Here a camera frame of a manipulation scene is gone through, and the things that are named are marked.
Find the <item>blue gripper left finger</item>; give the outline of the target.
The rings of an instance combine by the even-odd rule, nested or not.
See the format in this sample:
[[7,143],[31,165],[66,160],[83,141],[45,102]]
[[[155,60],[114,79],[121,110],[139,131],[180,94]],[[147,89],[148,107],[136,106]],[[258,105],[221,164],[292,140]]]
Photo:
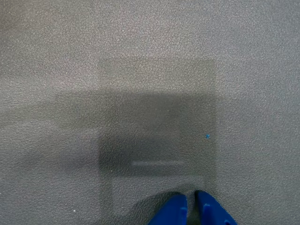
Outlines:
[[186,225],[188,204],[182,194],[172,196],[154,215],[148,225]]

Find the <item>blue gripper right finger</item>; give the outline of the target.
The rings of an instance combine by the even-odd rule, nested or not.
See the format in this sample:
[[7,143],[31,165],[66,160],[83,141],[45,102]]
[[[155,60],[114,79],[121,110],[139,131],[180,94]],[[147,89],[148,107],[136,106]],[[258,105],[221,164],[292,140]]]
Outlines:
[[209,193],[198,190],[195,198],[202,225],[237,225],[233,217]]

